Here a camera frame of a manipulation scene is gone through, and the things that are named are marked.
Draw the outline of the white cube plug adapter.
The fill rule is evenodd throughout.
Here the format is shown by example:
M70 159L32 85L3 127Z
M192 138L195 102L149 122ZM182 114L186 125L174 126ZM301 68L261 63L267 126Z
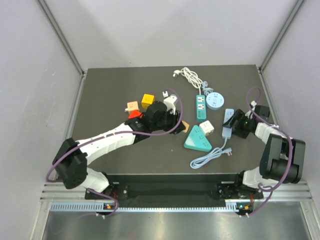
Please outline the white cube plug adapter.
M211 135L215 128L209 120L206 120L199 124L199 129L205 136Z

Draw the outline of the orange plug adapter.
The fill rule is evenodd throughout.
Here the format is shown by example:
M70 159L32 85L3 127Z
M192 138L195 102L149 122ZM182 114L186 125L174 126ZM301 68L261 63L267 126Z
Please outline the orange plug adapter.
M187 122L185 122L184 120L182 120L181 123L182 123L183 126L184 126L184 130L183 130L182 132L183 132L183 133L187 133L188 130L189 130L190 125L189 125Z

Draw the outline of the yellow cube plug adapter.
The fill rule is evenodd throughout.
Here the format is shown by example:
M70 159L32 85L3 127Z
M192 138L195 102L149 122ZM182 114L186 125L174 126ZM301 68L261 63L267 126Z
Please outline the yellow cube plug adapter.
M145 93L141 100L142 108L147 109L155 101L155 99L156 98L154 95Z

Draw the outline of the round light blue socket base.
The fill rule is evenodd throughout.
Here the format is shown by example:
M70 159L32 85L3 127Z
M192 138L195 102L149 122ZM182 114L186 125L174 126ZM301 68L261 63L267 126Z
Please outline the round light blue socket base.
M205 97L206 106L210 110L219 110L225 103L224 97L218 92L211 92Z

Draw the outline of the red cube plug adapter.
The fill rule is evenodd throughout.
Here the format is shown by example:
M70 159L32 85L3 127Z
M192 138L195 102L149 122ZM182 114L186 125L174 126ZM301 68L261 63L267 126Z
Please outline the red cube plug adapter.
M139 110L133 110L129 116L128 119L133 119L133 118L141 118L142 113Z

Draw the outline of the peach cube plug adapter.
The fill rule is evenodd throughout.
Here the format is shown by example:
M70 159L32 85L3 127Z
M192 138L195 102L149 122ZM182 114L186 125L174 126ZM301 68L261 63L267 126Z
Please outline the peach cube plug adapter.
M139 104L137 101L131 101L126 104L125 112L131 113L133 111L139 111Z

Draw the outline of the teal triangular power strip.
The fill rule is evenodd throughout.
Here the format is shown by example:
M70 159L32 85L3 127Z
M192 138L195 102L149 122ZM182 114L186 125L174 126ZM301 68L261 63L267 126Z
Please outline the teal triangular power strip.
M207 137L200 130L198 125L194 125L187 136L183 146L186 149L196 150L201 152L210 152L212 145L209 143Z

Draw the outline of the teal rectangular power strip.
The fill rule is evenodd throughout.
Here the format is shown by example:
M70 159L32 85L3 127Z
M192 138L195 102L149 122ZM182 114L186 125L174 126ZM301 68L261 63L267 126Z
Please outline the teal rectangular power strip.
M206 98L202 94L196 96L196 119L198 122L203 122L207 119L207 110L206 110Z

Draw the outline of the light blue power strip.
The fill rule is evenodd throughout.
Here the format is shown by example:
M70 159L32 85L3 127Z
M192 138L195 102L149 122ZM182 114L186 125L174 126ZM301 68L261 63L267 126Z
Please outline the light blue power strip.
M224 120L223 120L223 125L222 125L222 137L224 139L230 139L232 136L232 129L228 126L224 126L225 123L227 123L232 116L234 115L234 109L233 108L226 108L225 113L224 113Z

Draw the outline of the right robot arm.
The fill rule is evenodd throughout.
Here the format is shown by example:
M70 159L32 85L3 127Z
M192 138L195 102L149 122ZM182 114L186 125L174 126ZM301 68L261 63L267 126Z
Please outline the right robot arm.
M297 184L302 178L306 143L302 140L287 137L275 129L275 125L264 123L269 120L270 109L267 106L256 105L253 101L250 104L252 111L243 112L241 109L225 110L222 133L246 139L253 133L262 140L265 148L258 167L252 170L243 170L235 177L234 183L230 186L223 186L221 192L229 191L239 198L245 198L250 194L259 191L259 183L264 186L277 184L286 172L289 154L292 154L288 173L283 181L284 184Z

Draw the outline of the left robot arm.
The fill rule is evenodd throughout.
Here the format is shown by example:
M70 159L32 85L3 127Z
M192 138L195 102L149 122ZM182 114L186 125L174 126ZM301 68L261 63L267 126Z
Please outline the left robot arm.
M68 190L83 187L97 192L102 198L109 198L113 185L103 172L88 166L96 159L119 148L139 143L151 136L178 134L186 129L179 110L155 101L144 112L132 112L128 120L116 128L97 136L64 140L53 162L53 169Z

